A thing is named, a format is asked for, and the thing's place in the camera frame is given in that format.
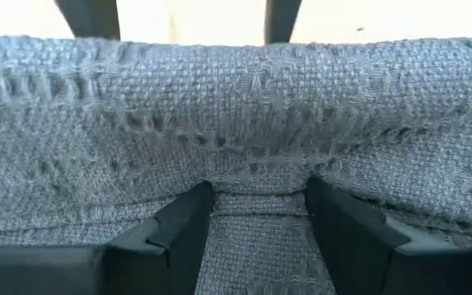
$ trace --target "textured fabric pattern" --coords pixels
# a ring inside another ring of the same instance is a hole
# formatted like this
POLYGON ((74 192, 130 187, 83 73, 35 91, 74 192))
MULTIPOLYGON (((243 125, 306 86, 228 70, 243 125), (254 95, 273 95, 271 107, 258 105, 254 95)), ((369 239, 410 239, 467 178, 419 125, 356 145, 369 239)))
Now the textured fabric pattern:
POLYGON ((310 175, 472 244, 472 39, 0 37, 0 244, 104 243, 206 179, 198 293, 332 293, 310 175))

